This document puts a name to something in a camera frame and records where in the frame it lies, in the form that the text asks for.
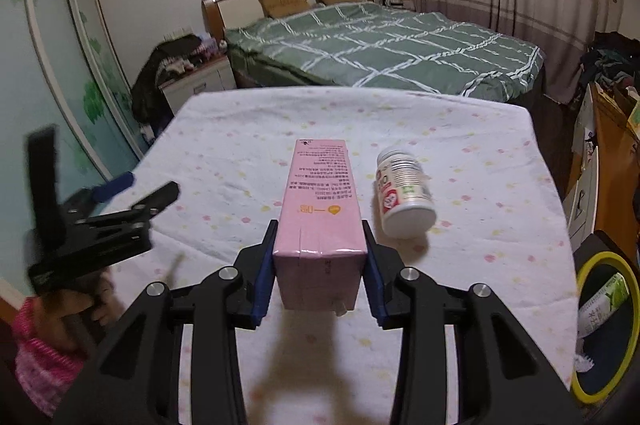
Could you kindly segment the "left hand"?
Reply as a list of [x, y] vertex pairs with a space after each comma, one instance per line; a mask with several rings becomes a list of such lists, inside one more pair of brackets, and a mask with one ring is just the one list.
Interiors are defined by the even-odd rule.
[[90, 320], [103, 327], [115, 322], [124, 311], [119, 301], [110, 269], [103, 269], [94, 278], [88, 293], [73, 289], [38, 296], [34, 301], [34, 322], [41, 330], [52, 331], [55, 324], [61, 324], [64, 317], [79, 315], [88, 310]]

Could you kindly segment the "pink knit sleeve forearm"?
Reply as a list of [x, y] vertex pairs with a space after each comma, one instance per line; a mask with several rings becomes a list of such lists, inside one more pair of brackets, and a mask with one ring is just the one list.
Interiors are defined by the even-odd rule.
[[27, 297], [17, 312], [12, 332], [17, 345], [15, 375], [35, 407], [51, 417], [88, 358], [66, 325], [41, 330], [34, 322], [34, 301]]

